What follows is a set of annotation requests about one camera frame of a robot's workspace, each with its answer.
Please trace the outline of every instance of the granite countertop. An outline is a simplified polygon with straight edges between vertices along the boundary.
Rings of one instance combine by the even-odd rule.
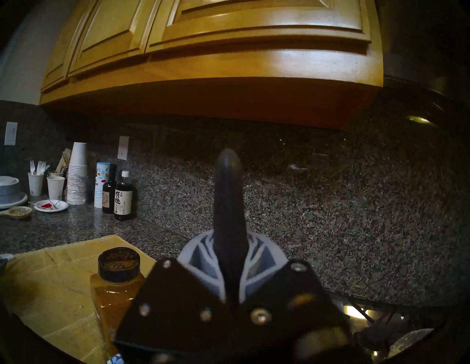
[[[26,220],[3,218],[0,234],[0,254],[24,253],[116,234],[156,260],[162,256],[176,257],[188,241],[138,217],[117,221],[114,215],[103,214],[90,204],[70,205],[57,213],[33,210]]]

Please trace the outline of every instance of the gray plastic part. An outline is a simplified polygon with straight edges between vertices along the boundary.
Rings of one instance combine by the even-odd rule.
[[[213,250],[213,243],[213,230],[196,236],[185,245],[178,256],[178,262],[225,302],[224,277]],[[248,244],[248,254],[240,279],[240,303],[287,263],[281,248],[265,235],[248,232]]]

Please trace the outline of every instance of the wooden cabinet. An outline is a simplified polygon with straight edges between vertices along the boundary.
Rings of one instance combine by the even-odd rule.
[[[82,0],[79,9],[51,55],[41,105],[345,130],[383,85],[374,0]]]
[[[77,45],[70,75],[142,54],[160,0],[97,0]]]
[[[147,50],[273,38],[369,43],[366,0],[164,1]]]
[[[42,92],[63,83],[67,79],[70,62],[78,39],[95,2],[96,0],[80,1],[62,27],[59,39],[56,41],[49,58],[49,64],[47,65],[46,75],[41,88]]]

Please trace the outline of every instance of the cabinet door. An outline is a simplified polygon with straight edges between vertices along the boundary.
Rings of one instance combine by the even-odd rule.
[[[62,27],[59,39],[49,57],[46,76],[41,91],[60,84],[67,79],[70,63],[83,27],[96,0],[82,0]]]
[[[263,37],[370,43],[366,0],[164,0],[147,50]]]
[[[160,0],[97,0],[70,75],[142,54],[159,4]]]

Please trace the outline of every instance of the dark glass bottle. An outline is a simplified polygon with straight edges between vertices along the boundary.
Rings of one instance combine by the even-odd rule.
[[[122,171],[121,176],[121,181],[116,183],[114,193],[114,218],[119,221],[125,221],[132,217],[134,185],[128,170]]]
[[[105,214],[114,213],[114,193],[116,188],[116,165],[110,166],[110,180],[103,185],[102,210]]]

